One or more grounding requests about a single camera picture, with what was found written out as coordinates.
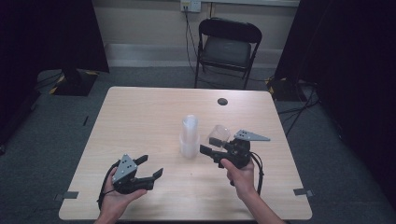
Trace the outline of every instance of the transparent cup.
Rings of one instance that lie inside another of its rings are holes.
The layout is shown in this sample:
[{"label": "transparent cup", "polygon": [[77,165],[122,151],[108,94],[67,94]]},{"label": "transparent cup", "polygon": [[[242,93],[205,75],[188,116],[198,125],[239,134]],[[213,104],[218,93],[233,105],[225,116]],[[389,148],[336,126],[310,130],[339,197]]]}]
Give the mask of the transparent cup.
[{"label": "transparent cup", "polygon": [[224,144],[228,141],[230,136],[230,130],[223,125],[218,124],[207,136],[205,143],[210,147],[223,148]]},{"label": "transparent cup", "polygon": [[179,137],[180,153],[187,159],[194,158],[200,147],[200,135],[198,134],[198,118],[188,115],[182,120],[182,131]]}]

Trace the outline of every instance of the black curtain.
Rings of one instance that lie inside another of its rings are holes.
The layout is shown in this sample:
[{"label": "black curtain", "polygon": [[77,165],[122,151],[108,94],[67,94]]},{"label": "black curtain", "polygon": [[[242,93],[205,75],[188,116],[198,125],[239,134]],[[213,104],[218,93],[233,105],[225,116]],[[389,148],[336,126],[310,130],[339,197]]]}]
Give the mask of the black curtain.
[{"label": "black curtain", "polygon": [[395,1],[301,0],[276,78],[318,83],[342,139],[396,208]]},{"label": "black curtain", "polygon": [[66,65],[108,72],[91,0],[0,1],[0,133],[37,75]]}]

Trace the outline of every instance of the human hand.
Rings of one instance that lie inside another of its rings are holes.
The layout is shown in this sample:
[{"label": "human hand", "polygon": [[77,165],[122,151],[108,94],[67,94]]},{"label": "human hand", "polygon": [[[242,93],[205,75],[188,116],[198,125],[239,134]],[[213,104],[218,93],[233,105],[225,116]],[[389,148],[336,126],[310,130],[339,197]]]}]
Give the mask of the human hand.
[{"label": "human hand", "polygon": [[113,191],[105,195],[99,218],[97,218],[95,223],[115,223],[122,216],[131,201],[140,198],[148,192],[146,189],[139,189],[130,194],[116,192],[112,183],[112,178],[116,171],[117,167],[114,167],[107,178],[104,193]]},{"label": "human hand", "polygon": [[233,181],[239,199],[244,201],[250,193],[256,192],[254,189],[254,164],[252,160],[242,169],[236,168],[227,159],[222,159],[220,162],[227,169],[227,177],[230,181]]}]

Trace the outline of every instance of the electrical outlet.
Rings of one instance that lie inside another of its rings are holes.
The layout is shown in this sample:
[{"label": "electrical outlet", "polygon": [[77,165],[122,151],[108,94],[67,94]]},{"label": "electrical outlet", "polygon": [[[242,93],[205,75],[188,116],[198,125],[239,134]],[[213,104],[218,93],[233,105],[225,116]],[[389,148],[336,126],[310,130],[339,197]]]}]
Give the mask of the electrical outlet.
[{"label": "electrical outlet", "polygon": [[190,11],[191,1],[190,0],[180,0],[180,11]]},{"label": "electrical outlet", "polygon": [[191,1],[191,12],[201,12],[201,1]]},{"label": "electrical outlet", "polygon": [[201,1],[180,0],[180,11],[201,12]]}]

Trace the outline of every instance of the chair backrest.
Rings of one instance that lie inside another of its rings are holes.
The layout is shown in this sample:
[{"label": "chair backrest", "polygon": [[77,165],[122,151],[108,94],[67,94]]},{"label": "chair backrest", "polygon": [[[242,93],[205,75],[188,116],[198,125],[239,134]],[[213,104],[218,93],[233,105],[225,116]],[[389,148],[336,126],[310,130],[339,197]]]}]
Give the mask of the chair backrest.
[{"label": "chair backrest", "polygon": [[262,41],[262,32],[255,25],[221,18],[209,18],[201,21],[199,25],[200,39],[202,34],[256,44],[260,44]]}]

